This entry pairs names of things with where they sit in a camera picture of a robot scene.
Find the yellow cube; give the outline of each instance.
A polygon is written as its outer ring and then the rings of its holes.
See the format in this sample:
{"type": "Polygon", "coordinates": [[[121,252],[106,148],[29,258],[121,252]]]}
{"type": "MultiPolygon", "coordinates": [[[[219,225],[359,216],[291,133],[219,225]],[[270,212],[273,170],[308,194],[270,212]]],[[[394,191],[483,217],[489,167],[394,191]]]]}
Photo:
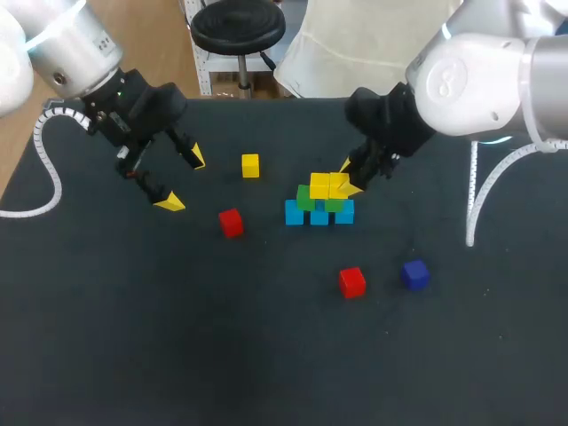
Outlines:
{"type": "Polygon", "coordinates": [[[310,198],[312,200],[329,199],[329,173],[312,173],[310,198]]]}
{"type": "Polygon", "coordinates": [[[258,154],[244,154],[242,156],[242,176],[244,178],[260,178],[258,154]]]}
{"type": "Polygon", "coordinates": [[[349,173],[329,173],[329,199],[347,200],[347,194],[339,190],[341,185],[349,182],[349,173]]]}

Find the white bag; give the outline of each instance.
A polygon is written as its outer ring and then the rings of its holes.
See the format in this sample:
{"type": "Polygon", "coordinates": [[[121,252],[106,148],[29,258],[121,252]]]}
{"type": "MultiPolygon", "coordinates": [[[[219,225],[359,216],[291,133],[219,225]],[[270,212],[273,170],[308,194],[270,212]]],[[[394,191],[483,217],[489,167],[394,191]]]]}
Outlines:
{"type": "Polygon", "coordinates": [[[300,32],[274,76],[303,98],[347,97],[360,86],[386,94],[405,81],[408,64],[460,4],[308,0],[300,32]]]}

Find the black stool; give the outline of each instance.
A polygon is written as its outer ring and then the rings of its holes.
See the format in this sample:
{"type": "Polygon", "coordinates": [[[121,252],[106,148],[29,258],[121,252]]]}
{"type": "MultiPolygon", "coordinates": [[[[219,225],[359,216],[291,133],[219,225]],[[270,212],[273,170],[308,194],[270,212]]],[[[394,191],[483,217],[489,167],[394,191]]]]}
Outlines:
{"type": "Polygon", "coordinates": [[[263,51],[273,47],[286,32],[282,10],[272,0],[220,0],[201,9],[192,20],[192,37],[204,51],[239,59],[239,89],[250,99],[246,55],[260,52],[266,65],[274,69],[263,51]]]}

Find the wooden floor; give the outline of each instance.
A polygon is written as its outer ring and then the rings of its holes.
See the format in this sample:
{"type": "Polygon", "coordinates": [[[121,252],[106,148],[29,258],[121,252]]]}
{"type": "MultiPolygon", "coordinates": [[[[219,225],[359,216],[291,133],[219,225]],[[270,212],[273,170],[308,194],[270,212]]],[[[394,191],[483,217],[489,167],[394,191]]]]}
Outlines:
{"type": "MultiPolygon", "coordinates": [[[[152,85],[174,82],[188,98],[199,97],[192,44],[178,0],[89,0],[89,4],[125,50],[124,70],[135,67],[152,85]]],[[[27,104],[0,120],[0,194],[18,164],[42,104],[54,96],[36,76],[27,104]]]]}

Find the green cube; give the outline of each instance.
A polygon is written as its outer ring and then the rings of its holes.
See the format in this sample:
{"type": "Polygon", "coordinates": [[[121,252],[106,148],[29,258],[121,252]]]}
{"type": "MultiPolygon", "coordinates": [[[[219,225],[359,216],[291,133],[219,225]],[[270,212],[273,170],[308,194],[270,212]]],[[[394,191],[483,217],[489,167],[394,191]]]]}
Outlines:
{"type": "Polygon", "coordinates": [[[298,186],[296,201],[300,210],[314,211],[316,209],[316,201],[310,199],[310,187],[308,185],[298,186]]]}
{"type": "Polygon", "coordinates": [[[326,200],[327,213],[341,213],[345,200],[326,200]]]}

